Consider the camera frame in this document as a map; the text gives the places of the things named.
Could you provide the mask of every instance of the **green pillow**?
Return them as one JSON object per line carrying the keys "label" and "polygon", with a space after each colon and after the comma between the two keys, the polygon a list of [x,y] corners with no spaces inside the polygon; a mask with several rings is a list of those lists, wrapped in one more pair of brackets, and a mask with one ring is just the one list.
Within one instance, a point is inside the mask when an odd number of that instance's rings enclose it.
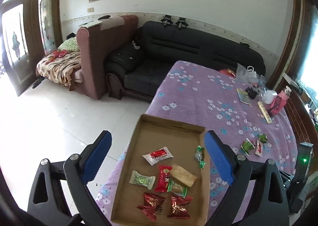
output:
{"label": "green pillow", "polygon": [[76,37],[69,38],[68,40],[64,41],[59,47],[59,50],[67,50],[70,52],[79,52],[80,48],[77,44]]}

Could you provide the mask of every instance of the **black leather sofa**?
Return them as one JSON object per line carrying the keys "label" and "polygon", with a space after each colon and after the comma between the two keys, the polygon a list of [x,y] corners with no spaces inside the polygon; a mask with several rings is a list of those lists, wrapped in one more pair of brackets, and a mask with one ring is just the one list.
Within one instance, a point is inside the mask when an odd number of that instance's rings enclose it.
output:
{"label": "black leather sofa", "polygon": [[148,21],[137,30],[140,49],[132,43],[112,52],[104,68],[109,96],[123,95],[152,100],[156,90],[178,61],[189,61],[215,70],[236,71],[237,63],[265,75],[262,56],[249,45],[190,28]]}

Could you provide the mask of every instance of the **pink thermos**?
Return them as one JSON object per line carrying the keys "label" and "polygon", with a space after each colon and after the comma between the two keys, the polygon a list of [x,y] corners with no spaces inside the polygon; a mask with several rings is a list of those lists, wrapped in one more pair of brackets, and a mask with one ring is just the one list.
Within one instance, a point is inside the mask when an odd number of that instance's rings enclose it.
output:
{"label": "pink thermos", "polygon": [[271,103],[269,110],[268,110],[268,114],[271,115],[276,115],[277,113],[280,112],[280,110],[286,105],[289,97],[290,97],[290,93],[292,92],[292,90],[286,86],[274,99],[274,101]]}

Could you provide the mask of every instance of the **door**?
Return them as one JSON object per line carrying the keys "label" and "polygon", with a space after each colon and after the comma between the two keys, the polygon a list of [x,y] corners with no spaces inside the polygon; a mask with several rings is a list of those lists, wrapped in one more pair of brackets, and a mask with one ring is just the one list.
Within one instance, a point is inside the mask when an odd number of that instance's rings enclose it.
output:
{"label": "door", "polygon": [[14,0],[0,6],[2,60],[18,96],[36,79],[29,10],[30,0]]}
{"label": "door", "polygon": [[61,43],[58,0],[3,1],[0,50],[18,96],[35,81],[36,64]]}

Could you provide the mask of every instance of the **red and white candy wrapper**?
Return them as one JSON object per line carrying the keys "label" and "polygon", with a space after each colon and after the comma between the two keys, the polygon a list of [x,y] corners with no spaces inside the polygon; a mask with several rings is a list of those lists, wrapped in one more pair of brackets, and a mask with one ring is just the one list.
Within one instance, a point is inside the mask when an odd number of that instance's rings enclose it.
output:
{"label": "red and white candy wrapper", "polygon": [[263,143],[260,140],[257,140],[255,154],[259,157],[262,157],[263,153]]}
{"label": "red and white candy wrapper", "polygon": [[167,217],[174,219],[190,219],[190,214],[187,212],[186,204],[191,203],[192,197],[186,196],[182,198],[181,196],[171,195],[171,214]]}
{"label": "red and white candy wrapper", "polygon": [[140,209],[152,222],[157,220],[156,211],[162,205],[165,198],[162,196],[144,193],[144,205],[138,205],[137,208]]}
{"label": "red and white candy wrapper", "polygon": [[158,185],[155,188],[155,192],[167,192],[171,166],[160,165],[159,167],[159,180]]}
{"label": "red and white candy wrapper", "polygon": [[153,153],[145,154],[143,157],[150,163],[150,165],[154,165],[157,162],[168,159],[168,158],[173,158],[173,155],[171,152],[169,152],[167,147],[163,147]]}

